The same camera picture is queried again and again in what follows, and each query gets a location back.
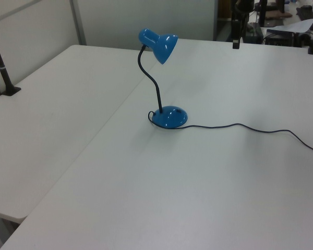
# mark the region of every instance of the equipment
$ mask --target equipment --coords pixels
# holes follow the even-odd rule
[[[0,54],[0,73],[1,73],[2,78],[4,79],[4,82],[6,84],[6,91],[1,93],[2,95],[12,96],[21,90],[20,87],[15,87],[11,83],[7,69],[6,69],[6,66],[4,64],[4,61],[2,60],[1,54]]]
[[[240,38],[245,36],[249,13],[253,10],[254,0],[231,0],[231,38],[234,49],[240,48]]]
[[[298,14],[299,18],[301,19],[301,21],[313,19],[313,10],[307,6],[310,6],[310,5],[305,5],[301,8],[297,8],[297,14]]]

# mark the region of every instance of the gray wall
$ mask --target gray wall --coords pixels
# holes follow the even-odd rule
[[[138,33],[176,33],[179,38],[213,40],[217,0],[74,0],[86,44],[140,49]]]

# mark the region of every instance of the blue lamp base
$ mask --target blue lamp base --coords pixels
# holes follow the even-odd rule
[[[175,106],[162,107],[162,113],[157,110],[152,116],[153,123],[165,129],[177,128],[185,124],[187,120],[187,113]]]

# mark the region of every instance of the white paper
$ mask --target white paper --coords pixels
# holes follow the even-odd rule
[[[285,25],[285,26],[276,26],[273,28],[269,28],[269,30],[280,30],[280,31],[288,31],[288,32],[294,32],[294,33],[304,33],[309,30],[312,24],[313,24],[313,19],[308,19],[308,20],[296,22],[293,24]]]

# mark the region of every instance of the black flexible neck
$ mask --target black flexible neck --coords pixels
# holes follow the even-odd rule
[[[151,81],[154,83],[155,85],[155,88],[156,88],[156,94],[157,94],[157,97],[158,97],[158,105],[159,105],[159,112],[162,113],[162,105],[161,105],[161,98],[160,98],[160,91],[159,91],[159,86],[157,84],[157,82],[155,81],[155,79],[153,77],[151,77],[145,70],[144,68],[142,67],[141,65],[141,54],[143,53],[143,51],[145,50],[146,48],[146,45],[143,45],[140,52],[139,52],[139,55],[138,55],[138,65],[139,65],[139,68],[141,69],[141,71],[149,78],[151,79]]]

